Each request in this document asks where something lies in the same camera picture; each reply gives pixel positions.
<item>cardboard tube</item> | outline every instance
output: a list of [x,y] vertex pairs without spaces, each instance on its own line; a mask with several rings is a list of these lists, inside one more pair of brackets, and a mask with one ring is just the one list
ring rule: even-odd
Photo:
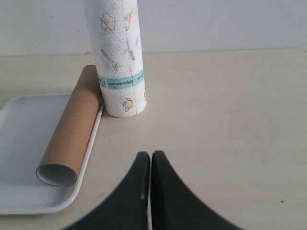
[[100,100],[96,66],[86,66],[36,169],[41,181],[54,186],[68,186],[76,181]]

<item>white tray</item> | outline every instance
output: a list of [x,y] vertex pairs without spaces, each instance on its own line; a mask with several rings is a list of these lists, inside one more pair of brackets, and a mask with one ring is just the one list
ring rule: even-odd
[[35,174],[69,97],[70,94],[26,95],[11,100],[0,110],[0,215],[54,213],[76,198],[102,106],[76,183],[54,187],[41,182]]

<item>paper towel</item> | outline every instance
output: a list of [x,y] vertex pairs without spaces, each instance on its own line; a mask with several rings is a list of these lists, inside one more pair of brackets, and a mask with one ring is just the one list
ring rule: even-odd
[[83,0],[106,111],[129,117],[146,106],[137,0]]

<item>beige table surface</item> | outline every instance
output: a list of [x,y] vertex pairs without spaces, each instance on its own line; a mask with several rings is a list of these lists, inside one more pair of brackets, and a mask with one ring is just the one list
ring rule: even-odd
[[[0,107],[71,92],[92,56],[0,57]],[[108,196],[136,153],[164,150],[206,204],[247,230],[307,227],[307,53],[302,49],[145,54],[148,104],[104,113],[75,202],[1,230],[58,230]]]

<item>kitchen paper roll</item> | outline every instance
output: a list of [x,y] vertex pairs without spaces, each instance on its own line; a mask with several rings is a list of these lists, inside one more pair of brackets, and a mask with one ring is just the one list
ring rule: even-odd
[[96,67],[86,66],[36,170],[41,181],[54,186],[76,181],[100,101]]
[[130,117],[146,106],[137,0],[83,0],[106,111]]

